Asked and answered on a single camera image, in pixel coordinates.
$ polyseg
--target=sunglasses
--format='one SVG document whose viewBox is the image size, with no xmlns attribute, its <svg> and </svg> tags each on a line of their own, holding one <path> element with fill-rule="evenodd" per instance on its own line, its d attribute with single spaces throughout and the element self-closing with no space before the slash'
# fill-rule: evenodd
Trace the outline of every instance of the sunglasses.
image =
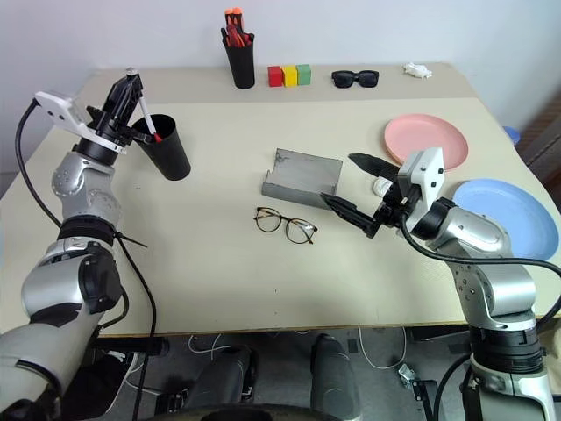
<svg viewBox="0 0 561 421">
<path fill-rule="evenodd" d="M 276 231 L 282 221 L 287 221 L 284 233 L 287 238 L 296 244 L 314 244 L 312 235 L 317 231 L 317 227 L 310 222 L 299 218 L 287 218 L 282 216 L 277 210 L 271 208 L 257 208 L 255 218 L 257 227 L 263 232 Z"/>
<path fill-rule="evenodd" d="M 363 88 L 374 88 L 378 84 L 378 76 L 380 74 L 376 70 L 362 70 L 358 73 L 338 70 L 331 74 L 331 79 L 338 88 L 350 88 L 354 81 L 358 81 Z"/>
</svg>

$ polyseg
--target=table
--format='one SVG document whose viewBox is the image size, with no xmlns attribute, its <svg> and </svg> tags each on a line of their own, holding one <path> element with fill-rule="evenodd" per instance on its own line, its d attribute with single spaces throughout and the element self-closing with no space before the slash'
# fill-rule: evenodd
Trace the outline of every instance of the table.
<svg viewBox="0 0 561 421">
<path fill-rule="evenodd" d="M 330 72 L 337 68 L 313 67 L 308 87 L 270 89 L 266 69 L 260 68 L 256 87 L 245 91 L 233 87 L 227 68 L 141 70 L 151 112 L 175 118 L 193 168 L 185 180 L 170 182 L 137 146 L 115 165 L 112 186 L 123 209 L 121 231 L 149 246 L 130 249 L 158 304 L 157 333 L 462 323 L 448 268 L 412 250 L 393 230 L 383 228 L 370 240 L 331 211 L 260 194 L 276 148 L 285 148 L 342 160 L 337 194 L 373 213 L 380 203 L 371 191 L 373 178 L 346 155 L 389 159 L 383 129 L 404 113 L 444 118 L 469 143 L 467 161 L 446 173 L 444 196 L 473 178 L 505 180 L 536 197 L 561 226 L 543 186 L 456 70 L 435 63 L 429 65 L 434 76 L 418 80 L 398 66 L 374 68 L 380 71 L 377 89 L 358 84 L 336 89 Z M 98 72 L 82 89 L 82 103 L 100 106 L 121 74 Z M 52 129 L 27 166 L 57 215 L 60 203 L 50 177 L 74 142 L 74 135 Z M 295 245 L 281 231 L 261 232 L 252 220 L 256 206 L 312 222 L 319 227 L 315 244 Z M 3 332 L 26 323 L 21 285 L 57 229 L 33 202 L 21 176 L 0 201 L 0 211 Z M 150 325 L 146 295 L 118 246 L 116 260 L 131 309 L 105 333 L 145 335 Z M 561 253 L 551 261 L 561 264 Z M 561 282 L 540 268 L 529 271 L 538 291 L 536 312 L 544 314 Z M 105 319 L 115 317 L 121 306 Z"/>
</svg>

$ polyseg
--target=blue plate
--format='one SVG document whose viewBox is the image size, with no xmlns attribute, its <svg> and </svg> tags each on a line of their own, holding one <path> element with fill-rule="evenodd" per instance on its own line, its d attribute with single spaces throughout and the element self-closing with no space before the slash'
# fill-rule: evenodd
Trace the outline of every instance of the blue plate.
<svg viewBox="0 0 561 421">
<path fill-rule="evenodd" d="M 482 178 L 462 184 L 454 202 L 471 212 L 499 222 L 510 235 L 515 257 L 548 260 L 559 244 L 559 233 L 550 213 L 522 189 Z"/>
</svg>

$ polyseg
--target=black pen holder cup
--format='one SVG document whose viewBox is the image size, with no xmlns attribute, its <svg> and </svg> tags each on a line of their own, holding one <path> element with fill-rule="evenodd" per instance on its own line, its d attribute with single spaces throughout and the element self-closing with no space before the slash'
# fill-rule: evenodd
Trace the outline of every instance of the black pen holder cup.
<svg viewBox="0 0 561 421">
<path fill-rule="evenodd" d="M 249 89 L 255 84 L 255 69 L 253 68 L 254 35 L 250 33 L 249 37 L 252 41 L 249 46 L 228 46 L 225 41 L 222 42 L 228 54 L 234 84 L 240 89 Z"/>
<path fill-rule="evenodd" d="M 175 120 L 164 114 L 152 114 L 151 117 L 156 132 L 162 141 L 150 144 L 137 143 L 164 177 L 172 181 L 182 180 L 191 172 L 191 165 L 183 150 L 179 134 L 177 134 Z M 150 134 L 146 121 L 143 118 L 132 125 L 132 128 L 144 134 Z"/>
</svg>

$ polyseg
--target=floor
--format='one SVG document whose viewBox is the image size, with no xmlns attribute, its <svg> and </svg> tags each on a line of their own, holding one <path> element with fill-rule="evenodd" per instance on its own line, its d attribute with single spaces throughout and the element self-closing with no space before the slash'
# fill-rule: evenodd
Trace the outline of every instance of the floor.
<svg viewBox="0 0 561 421">
<path fill-rule="evenodd" d="M 357 329 L 296 332 L 256 332 L 227 334 L 219 338 L 218 345 L 246 344 L 259 352 L 260 374 L 256 385 L 255 403 L 284 403 L 309 406 L 311 374 L 309 372 L 310 348 L 316 336 L 327 332 L 337 338 L 347 349 L 348 339 L 358 340 Z M 387 365 L 399 359 L 402 350 L 401 328 L 363 329 L 366 352 L 374 364 Z M 197 349 L 210 348 L 216 335 L 196 336 L 193 345 Z M 172 337 L 166 355 L 150 360 L 145 385 L 150 389 L 169 389 L 177 385 L 186 387 L 196 379 L 210 361 L 208 354 L 193 354 L 188 350 L 188 337 Z M 450 364 L 465 352 L 465 334 L 429 342 L 408 339 L 405 361 L 422 379 L 439 381 Z M 360 348 L 350 353 L 352 367 L 359 386 L 363 408 L 363 419 L 370 420 L 424 420 L 422 406 L 413 393 L 405 389 L 396 369 L 378 370 L 366 362 Z M 452 377 L 444 393 L 444 415 L 442 419 L 456 421 L 464 419 L 458 385 L 464 376 L 461 367 Z M 139 371 L 129 380 L 138 382 Z M 124 385 L 113 408 L 102 421 L 130 419 L 136 390 Z M 155 396 L 143 396 L 140 418 L 153 415 Z"/>
</svg>

